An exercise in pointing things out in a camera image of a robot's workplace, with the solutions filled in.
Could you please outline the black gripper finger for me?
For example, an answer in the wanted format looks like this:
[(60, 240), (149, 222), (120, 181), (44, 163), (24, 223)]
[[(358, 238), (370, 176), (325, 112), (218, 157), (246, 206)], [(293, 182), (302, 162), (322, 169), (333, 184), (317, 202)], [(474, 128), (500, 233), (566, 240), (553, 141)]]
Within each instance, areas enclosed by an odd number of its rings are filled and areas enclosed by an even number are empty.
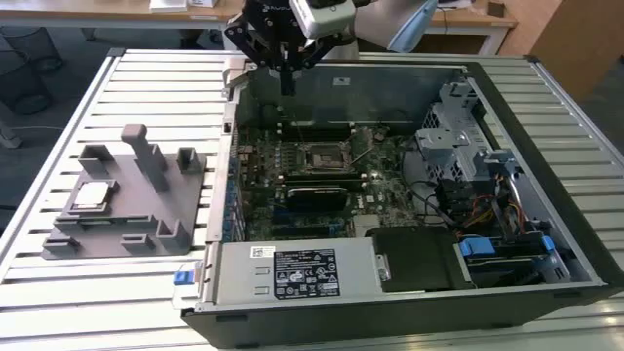
[(260, 68), (264, 67), (272, 70), (280, 80), (281, 95), (285, 96), (285, 56), (282, 42), (274, 44), (264, 42), (253, 27), (248, 24), (242, 14), (238, 14), (228, 23), (225, 36)]
[(285, 96), (296, 93), (294, 72), (310, 69), (334, 46), (342, 43), (342, 35), (333, 34), (312, 41), (305, 46), (301, 40), (290, 41), (285, 50)]

